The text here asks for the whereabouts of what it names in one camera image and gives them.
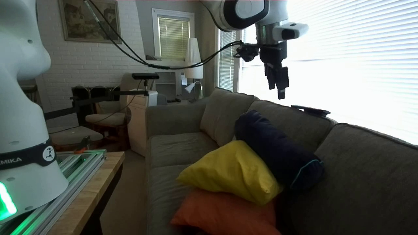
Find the robot logo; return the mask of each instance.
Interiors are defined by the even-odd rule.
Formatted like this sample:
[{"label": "robot logo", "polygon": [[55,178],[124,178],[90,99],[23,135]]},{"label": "robot logo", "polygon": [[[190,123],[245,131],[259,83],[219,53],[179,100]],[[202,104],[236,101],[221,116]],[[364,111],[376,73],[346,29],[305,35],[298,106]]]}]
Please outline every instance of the robot logo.
[{"label": "robot logo", "polygon": [[42,156],[45,161],[52,161],[55,159],[55,151],[52,146],[46,147],[46,149],[43,151]]}]

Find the picture frame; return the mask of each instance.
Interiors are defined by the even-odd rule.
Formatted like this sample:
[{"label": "picture frame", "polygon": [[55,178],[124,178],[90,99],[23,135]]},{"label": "picture frame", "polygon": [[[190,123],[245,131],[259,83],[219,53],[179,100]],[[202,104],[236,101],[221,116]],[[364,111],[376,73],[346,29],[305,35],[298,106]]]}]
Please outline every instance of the picture frame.
[{"label": "picture frame", "polygon": [[[58,0],[61,12],[61,21],[64,31],[64,40],[83,41],[97,43],[112,43],[106,36],[99,24],[95,21],[88,7],[83,0]],[[117,1],[115,0],[92,0],[100,9],[101,13],[107,18],[112,27],[120,33],[120,18]],[[121,44],[120,38],[111,30],[104,18],[96,8],[90,4],[102,26],[108,35],[117,44]]]}]

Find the floor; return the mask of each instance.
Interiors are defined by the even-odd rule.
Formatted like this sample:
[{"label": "floor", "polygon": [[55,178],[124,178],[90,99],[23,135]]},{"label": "floor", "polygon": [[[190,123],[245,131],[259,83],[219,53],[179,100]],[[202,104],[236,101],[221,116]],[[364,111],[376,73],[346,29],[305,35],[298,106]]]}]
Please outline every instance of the floor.
[{"label": "floor", "polygon": [[146,234],[145,158],[132,150],[125,152],[122,176],[100,221],[104,235]]}]

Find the black cable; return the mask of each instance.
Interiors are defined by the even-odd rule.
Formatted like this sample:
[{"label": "black cable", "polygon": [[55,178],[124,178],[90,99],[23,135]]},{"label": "black cable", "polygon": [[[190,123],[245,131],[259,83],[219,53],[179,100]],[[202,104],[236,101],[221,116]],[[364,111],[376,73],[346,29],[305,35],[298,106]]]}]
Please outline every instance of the black cable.
[{"label": "black cable", "polygon": [[[136,90],[138,90],[138,89],[139,89],[139,86],[141,85],[141,82],[142,82],[142,79],[139,81],[139,83],[138,83],[138,86],[137,86]],[[114,113],[110,114],[109,116],[107,116],[107,117],[105,117],[105,118],[103,118],[103,119],[99,120],[99,121],[96,121],[96,122],[93,122],[93,123],[89,123],[89,124],[91,125],[91,124],[96,124],[96,123],[99,123],[99,122],[101,122],[101,121],[103,121],[103,120],[105,120],[105,119],[109,118],[110,116],[112,116],[112,115],[114,115],[114,114],[116,114],[116,113],[118,113],[118,112],[121,112],[122,110],[124,110],[125,108],[127,108],[127,107],[128,107],[128,106],[132,103],[132,101],[133,101],[133,99],[135,98],[135,96],[136,96],[136,95],[134,95],[134,96],[132,97],[131,101],[129,101],[129,103],[128,103],[126,106],[124,106],[123,108],[119,109],[119,111],[116,111],[116,112],[114,112]],[[59,132],[65,131],[65,130],[70,130],[70,129],[77,128],[77,127],[81,127],[81,126],[83,126],[83,125],[78,125],[78,126],[75,126],[75,127],[67,128],[67,129],[64,129],[64,130],[59,130],[59,131],[52,132],[52,133],[48,133],[48,134],[49,134],[49,135],[51,135],[51,134],[59,133]]]},{"label": "black cable", "polygon": [[103,15],[103,13],[99,10],[99,8],[96,6],[96,4],[92,1],[92,0],[88,0],[93,6],[94,8],[96,8],[96,10],[99,12],[99,14],[103,17],[103,19],[105,20],[105,22],[109,25],[109,27],[112,29],[112,31],[121,39],[121,41],[130,49],[131,52],[134,53],[134,55],[136,55],[140,60],[134,58],[133,56],[131,56],[130,54],[128,54],[127,52],[125,52],[120,46],[118,46],[115,41],[110,37],[110,35],[106,32],[106,30],[104,29],[103,25],[97,20],[97,23],[99,24],[100,28],[103,30],[103,32],[105,33],[105,35],[110,39],[110,41],[121,51],[123,52],[125,55],[127,55],[128,57],[130,57],[131,59],[137,61],[140,64],[146,65],[148,67],[152,67],[152,68],[156,68],[156,69],[189,69],[189,68],[195,68],[195,67],[199,67],[202,66],[204,64],[206,64],[207,62],[209,62],[211,59],[213,59],[219,52],[225,50],[228,47],[231,46],[236,46],[236,45],[242,45],[243,42],[242,41],[234,41],[231,42],[225,46],[223,46],[220,50],[218,50],[217,52],[215,52],[214,54],[212,54],[211,56],[209,56],[208,58],[204,59],[201,62],[198,62],[196,64],[190,65],[190,66],[184,66],[184,67],[170,67],[170,66],[161,66],[161,65],[157,65],[157,64],[150,64],[146,61],[144,61],[140,56],[138,56],[129,46],[128,44],[122,39],[122,37],[119,35],[119,33],[110,25],[110,22],[106,19],[106,17]]}]

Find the green led light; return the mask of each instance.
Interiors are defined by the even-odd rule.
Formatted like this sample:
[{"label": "green led light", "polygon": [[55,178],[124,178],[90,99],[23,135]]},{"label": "green led light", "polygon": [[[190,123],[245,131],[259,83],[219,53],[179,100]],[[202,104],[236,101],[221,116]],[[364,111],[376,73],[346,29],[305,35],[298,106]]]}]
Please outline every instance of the green led light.
[{"label": "green led light", "polygon": [[18,210],[7,192],[6,186],[0,182],[0,220],[14,215]]}]

